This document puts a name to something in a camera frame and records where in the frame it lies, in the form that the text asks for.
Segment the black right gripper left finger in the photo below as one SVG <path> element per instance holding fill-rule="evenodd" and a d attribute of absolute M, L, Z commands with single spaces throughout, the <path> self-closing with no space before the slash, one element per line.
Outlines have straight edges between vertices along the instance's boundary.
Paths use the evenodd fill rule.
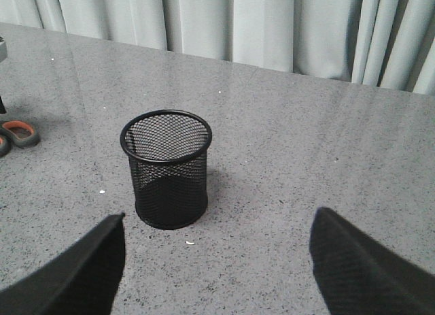
<path fill-rule="evenodd" d="M 1 291 L 2 314 L 110 314 L 126 258 L 124 214 Z"/>

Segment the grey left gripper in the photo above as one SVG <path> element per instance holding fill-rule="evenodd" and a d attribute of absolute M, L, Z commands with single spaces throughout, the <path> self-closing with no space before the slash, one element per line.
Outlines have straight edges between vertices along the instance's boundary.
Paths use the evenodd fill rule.
<path fill-rule="evenodd" d="M 5 40 L 0 37 L 0 62 L 3 62 L 7 58 L 7 46 Z M 5 106 L 3 100 L 0 97 L 0 114 L 5 114 Z"/>

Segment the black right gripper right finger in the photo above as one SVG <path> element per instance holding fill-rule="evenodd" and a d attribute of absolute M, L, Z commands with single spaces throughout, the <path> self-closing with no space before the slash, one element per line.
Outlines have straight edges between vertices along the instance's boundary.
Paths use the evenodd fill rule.
<path fill-rule="evenodd" d="M 313 275 L 331 314 L 433 314 L 434 275 L 330 208 L 313 220 Z"/>

